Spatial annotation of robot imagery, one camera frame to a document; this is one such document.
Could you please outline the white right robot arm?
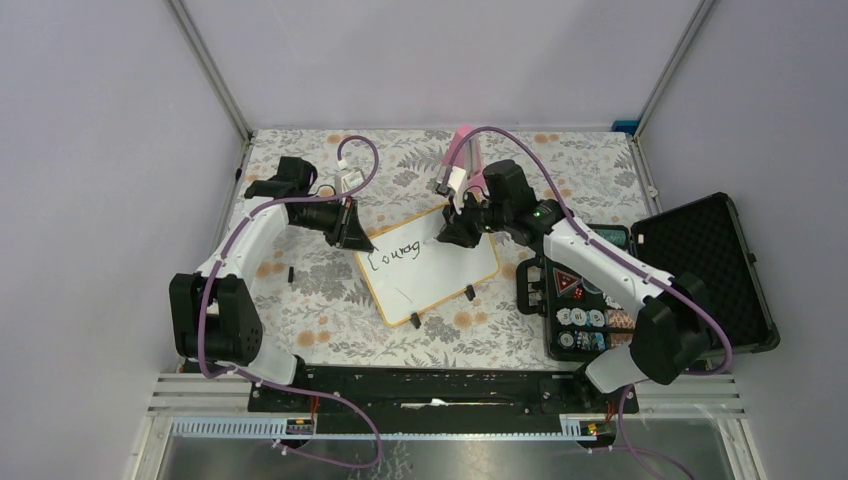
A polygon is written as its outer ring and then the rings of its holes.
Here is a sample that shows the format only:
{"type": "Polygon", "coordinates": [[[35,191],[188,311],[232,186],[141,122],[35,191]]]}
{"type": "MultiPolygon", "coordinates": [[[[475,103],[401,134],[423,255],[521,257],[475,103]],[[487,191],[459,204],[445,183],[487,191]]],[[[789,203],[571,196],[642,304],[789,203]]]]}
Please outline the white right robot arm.
{"type": "Polygon", "coordinates": [[[555,200],[540,200],[523,169],[502,160],[483,170],[486,198],[467,189],[465,170],[440,168],[437,194],[448,198],[438,241],[475,247],[485,233],[504,231],[512,240],[567,267],[609,295],[635,322],[630,343],[606,351],[585,368],[573,386],[575,402],[597,412],[613,391],[650,380],[669,385],[711,345],[705,283],[686,273],[677,277],[640,262],[590,230],[555,200]]]}

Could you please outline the yellow framed whiteboard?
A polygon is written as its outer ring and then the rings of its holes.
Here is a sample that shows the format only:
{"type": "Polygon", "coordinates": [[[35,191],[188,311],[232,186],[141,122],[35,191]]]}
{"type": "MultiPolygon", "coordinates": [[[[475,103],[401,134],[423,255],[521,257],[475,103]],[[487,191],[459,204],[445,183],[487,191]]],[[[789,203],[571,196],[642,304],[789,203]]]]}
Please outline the yellow framed whiteboard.
{"type": "Polygon", "coordinates": [[[376,309],[389,327],[462,296],[468,286],[500,271],[490,234],[471,249],[423,243],[436,237],[443,226],[441,210],[438,206],[377,234],[371,239],[373,252],[355,254],[376,309]]]}

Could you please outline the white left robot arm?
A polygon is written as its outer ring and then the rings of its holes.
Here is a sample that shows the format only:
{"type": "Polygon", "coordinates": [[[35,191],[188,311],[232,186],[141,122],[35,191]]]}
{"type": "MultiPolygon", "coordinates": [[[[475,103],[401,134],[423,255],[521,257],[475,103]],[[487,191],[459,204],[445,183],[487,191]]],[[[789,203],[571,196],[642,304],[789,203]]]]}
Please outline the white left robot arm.
{"type": "Polygon", "coordinates": [[[288,411],[309,401],[310,385],[296,375],[298,358],[267,338],[250,287],[274,241],[287,228],[323,234],[331,247],[371,253],[358,202],[347,193],[311,193],[317,169],[299,157],[282,157],[277,172],[251,183],[242,218],[193,273],[178,273],[169,300],[178,354],[206,366],[212,376],[241,371],[271,382],[272,398],[288,411]]]}

